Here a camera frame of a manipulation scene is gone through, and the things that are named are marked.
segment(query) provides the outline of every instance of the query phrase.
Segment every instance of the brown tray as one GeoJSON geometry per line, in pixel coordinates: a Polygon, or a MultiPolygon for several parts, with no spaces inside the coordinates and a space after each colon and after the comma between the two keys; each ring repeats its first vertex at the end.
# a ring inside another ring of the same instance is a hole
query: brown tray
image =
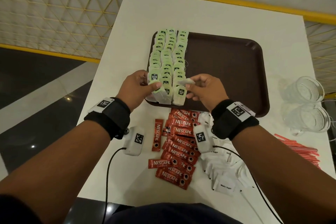
{"type": "MultiPolygon", "coordinates": [[[[187,78],[200,73],[211,74],[222,81],[230,99],[245,104],[256,117],[263,117],[270,110],[263,51],[256,41],[190,32],[184,58],[187,78]],[[209,60],[205,62],[201,55],[209,60]]],[[[154,106],[208,111],[200,101],[192,99],[185,99],[183,106],[147,102],[154,106]]]]}

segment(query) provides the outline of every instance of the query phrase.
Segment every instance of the white plastic device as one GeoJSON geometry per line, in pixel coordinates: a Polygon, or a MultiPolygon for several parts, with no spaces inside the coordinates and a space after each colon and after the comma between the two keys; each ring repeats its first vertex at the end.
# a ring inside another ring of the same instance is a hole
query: white plastic device
{"type": "Polygon", "coordinates": [[[200,153],[213,151],[214,142],[212,137],[208,135],[208,128],[206,125],[198,125],[194,127],[194,136],[196,144],[200,153]]]}
{"type": "Polygon", "coordinates": [[[127,135],[124,135],[124,154],[139,156],[145,139],[145,129],[139,126],[130,127],[127,135]]]}

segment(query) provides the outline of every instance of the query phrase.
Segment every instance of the right hand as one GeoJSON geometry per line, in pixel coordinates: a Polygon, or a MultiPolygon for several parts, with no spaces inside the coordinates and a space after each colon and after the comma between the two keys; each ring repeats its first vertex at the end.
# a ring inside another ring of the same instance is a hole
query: right hand
{"type": "Polygon", "coordinates": [[[187,98],[195,101],[200,100],[203,105],[211,112],[220,102],[229,99],[220,79],[210,74],[198,74],[190,77],[196,84],[186,84],[185,87],[191,93],[187,98]]]}

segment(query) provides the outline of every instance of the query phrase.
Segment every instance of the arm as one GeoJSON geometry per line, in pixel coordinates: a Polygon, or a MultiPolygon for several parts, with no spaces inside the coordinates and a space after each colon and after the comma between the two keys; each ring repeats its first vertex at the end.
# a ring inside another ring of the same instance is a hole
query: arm
{"type": "MultiPolygon", "coordinates": [[[[228,99],[218,78],[192,77],[187,98],[211,112],[228,99]]],[[[336,219],[336,180],[296,154],[261,126],[242,130],[232,144],[284,223],[328,223],[336,219]]]]}
{"type": "MultiPolygon", "coordinates": [[[[130,111],[161,86],[141,86],[146,77],[137,71],[120,88],[117,98],[130,111]]],[[[110,140],[103,127],[86,120],[3,179],[0,194],[21,200],[43,223],[62,223],[110,140]]]]}

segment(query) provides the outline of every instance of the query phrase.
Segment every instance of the forearm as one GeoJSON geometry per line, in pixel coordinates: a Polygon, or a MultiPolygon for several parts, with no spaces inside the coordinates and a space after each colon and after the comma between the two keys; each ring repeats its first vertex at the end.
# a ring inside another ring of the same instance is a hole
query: forearm
{"type": "Polygon", "coordinates": [[[84,121],[0,182],[0,193],[28,205],[44,223],[62,223],[109,145],[108,133],[84,121]]]}
{"type": "Polygon", "coordinates": [[[336,219],[336,180],[332,177],[261,126],[244,129],[232,143],[285,223],[336,219]]]}

